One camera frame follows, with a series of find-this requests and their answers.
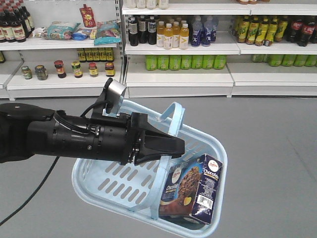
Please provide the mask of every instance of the dark bottle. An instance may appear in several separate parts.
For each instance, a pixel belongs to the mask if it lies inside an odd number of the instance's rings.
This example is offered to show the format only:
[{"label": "dark bottle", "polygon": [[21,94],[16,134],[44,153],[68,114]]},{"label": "dark bottle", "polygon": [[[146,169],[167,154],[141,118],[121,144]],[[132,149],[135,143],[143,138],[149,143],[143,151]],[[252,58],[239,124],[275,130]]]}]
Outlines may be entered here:
[{"label": "dark bottle", "polygon": [[157,43],[157,23],[154,20],[154,16],[151,16],[148,22],[148,34],[149,44],[155,45]]},{"label": "dark bottle", "polygon": [[138,24],[135,20],[135,17],[131,17],[131,21],[129,23],[129,38],[130,38],[130,45],[137,46],[139,44],[138,38]]},{"label": "dark bottle", "polygon": [[305,17],[305,22],[304,25],[302,27],[302,32],[301,32],[301,36],[299,41],[297,42],[297,44],[299,46],[307,46],[314,30],[315,30],[315,24],[316,24],[316,20],[314,16],[307,16]]},{"label": "dark bottle", "polygon": [[30,25],[27,26],[26,22],[25,22],[25,18],[21,15],[21,13],[19,12],[19,9],[18,9],[18,6],[13,6],[13,12],[16,16],[16,18],[18,19],[18,21],[21,23],[22,27],[23,27],[23,30],[24,30],[24,33],[25,33],[25,37],[28,38],[29,35],[31,34],[31,27]]},{"label": "dark bottle", "polygon": [[292,43],[297,42],[301,35],[302,26],[303,26],[303,17],[294,16],[292,19],[292,23],[290,24],[290,29],[288,31],[286,40]]},{"label": "dark bottle", "polygon": [[141,44],[144,44],[148,41],[148,36],[147,36],[147,22],[144,18],[144,16],[141,16],[141,19],[139,21],[139,42]]}]

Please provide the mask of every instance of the white shelf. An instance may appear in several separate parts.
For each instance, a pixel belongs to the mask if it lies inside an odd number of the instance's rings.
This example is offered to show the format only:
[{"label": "white shelf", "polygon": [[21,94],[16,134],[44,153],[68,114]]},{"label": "white shelf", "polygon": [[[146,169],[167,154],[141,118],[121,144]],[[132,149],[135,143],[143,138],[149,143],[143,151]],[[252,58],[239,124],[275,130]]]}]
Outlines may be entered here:
[{"label": "white shelf", "polygon": [[[47,80],[38,80],[34,67],[43,64],[49,74]],[[9,95],[12,98],[24,97],[68,97],[68,96],[98,96],[105,85],[108,77],[105,73],[105,63],[98,62],[99,75],[90,77],[88,73],[88,63],[81,63],[84,72],[81,78],[75,78],[71,69],[71,62],[64,61],[67,76],[58,78],[56,69],[52,61],[36,62],[28,61],[24,65],[30,67],[33,73],[31,79],[25,79],[19,70],[7,85]],[[115,60],[114,66],[116,74],[113,79],[120,81],[121,60]]]},{"label": "white shelf", "polygon": [[126,85],[131,98],[211,96],[230,95],[233,80],[227,68],[147,71],[145,63],[130,62]]},{"label": "white shelf", "polygon": [[306,47],[298,46],[283,40],[282,42],[274,42],[271,46],[247,45],[245,43],[237,43],[241,54],[290,54],[290,55],[317,55],[317,44],[308,43]]},{"label": "white shelf", "polygon": [[189,46],[186,50],[179,48],[165,50],[163,47],[157,47],[156,45],[150,45],[148,43],[131,46],[130,43],[127,42],[125,53],[127,55],[238,55],[240,54],[240,49],[230,33],[219,31],[217,32],[216,42],[208,47]]},{"label": "white shelf", "polygon": [[228,63],[232,95],[317,96],[317,67],[270,67],[267,63]]},{"label": "white shelf", "polygon": [[12,50],[44,50],[44,49],[71,49],[71,48],[95,48],[95,47],[116,47],[117,44],[94,46],[94,40],[47,40],[42,38],[28,38],[25,42],[4,42],[0,43],[0,51]]}]

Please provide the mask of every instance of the orange juice bottle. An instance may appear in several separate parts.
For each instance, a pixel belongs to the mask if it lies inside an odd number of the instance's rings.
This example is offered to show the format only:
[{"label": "orange juice bottle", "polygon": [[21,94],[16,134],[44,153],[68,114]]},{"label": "orange juice bottle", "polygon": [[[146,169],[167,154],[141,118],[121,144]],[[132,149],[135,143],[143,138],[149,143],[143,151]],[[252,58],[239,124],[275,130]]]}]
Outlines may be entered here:
[{"label": "orange juice bottle", "polygon": [[172,44],[173,44],[172,24],[167,23],[166,28],[164,30],[164,49],[166,49],[166,50],[172,49]]},{"label": "orange juice bottle", "polygon": [[181,50],[185,50],[188,48],[188,40],[189,40],[189,29],[188,24],[184,23],[182,29],[180,30],[179,37],[179,48]]},{"label": "orange juice bottle", "polygon": [[163,47],[163,43],[164,43],[164,22],[163,21],[159,21],[158,22],[158,28],[157,28],[157,47]]}]

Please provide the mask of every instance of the yellow bottle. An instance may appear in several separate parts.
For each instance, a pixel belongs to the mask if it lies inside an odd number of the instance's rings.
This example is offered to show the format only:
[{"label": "yellow bottle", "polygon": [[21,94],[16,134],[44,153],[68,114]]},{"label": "yellow bottle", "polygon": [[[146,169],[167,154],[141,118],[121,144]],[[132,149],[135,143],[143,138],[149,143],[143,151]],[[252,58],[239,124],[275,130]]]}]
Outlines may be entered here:
[{"label": "yellow bottle", "polygon": [[179,37],[179,48],[181,50],[185,50],[185,49],[188,48],[188,40],[189,40],[189,29],[188,29],[188,24],[187,23],[183,24],[179,35],[180,35],[180,37]]},{"label": "yellow bottle", "polygon": [[159,21],[158,22],[158,27],[157,27],[157,47],[163,47],[164,44],[164,22]]},{"label": "yellow bottle", "polygon": [[177,48],[179,47],[179,32],[180,32],[180,28],[179,28],[179,22],[178,21],[174,21],[173,22],[173,43],[172,43],[172,47],[173,48]]},{"label": "yellow bottle", "polygon": [[172,49],[173,44],[173,29],[172,24],[167,23],[166,28],[164,30],[164,49],[170,50]]}]

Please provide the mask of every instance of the jar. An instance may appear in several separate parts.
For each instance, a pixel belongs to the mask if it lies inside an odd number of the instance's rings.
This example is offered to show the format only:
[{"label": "jar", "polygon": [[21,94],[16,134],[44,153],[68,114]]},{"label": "jar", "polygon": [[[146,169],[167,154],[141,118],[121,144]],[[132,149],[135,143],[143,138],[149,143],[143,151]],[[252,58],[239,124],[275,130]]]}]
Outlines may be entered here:
[{"label": "jar", "polygon": [[59,78],[65,78],[66,77],[66,72],[64,69],[64,63],[61,60],[56,60],[54,62],[55,68],[57,70],[57,75]]},{"label": "jar", "polygon": [[44,65],[35,66],[35,73],[38,80],[46,80],[48,78],[48,73]]},{"label": "jar", "polygon": [[71,63],[71,67],[73,68],[75,78],[81,78],[83,76],[79,61],[74,61],[73,63]]},{"label": "jar", "polygon": [[98,76],[98,69],[97,69],[96,63],[89,63],[89,75],[91,77]]},{"label": "jar", "polygon": [[115,75],[114,64],[112,62],[105,63],[105,70],[107,77],[113,77]]},{"label": "jar", "polygon": [[21,68],[22,75],[25,77],[25,79],[31,79],[32,78],[32,71],[30,70],[29,66],[23,66]]}]

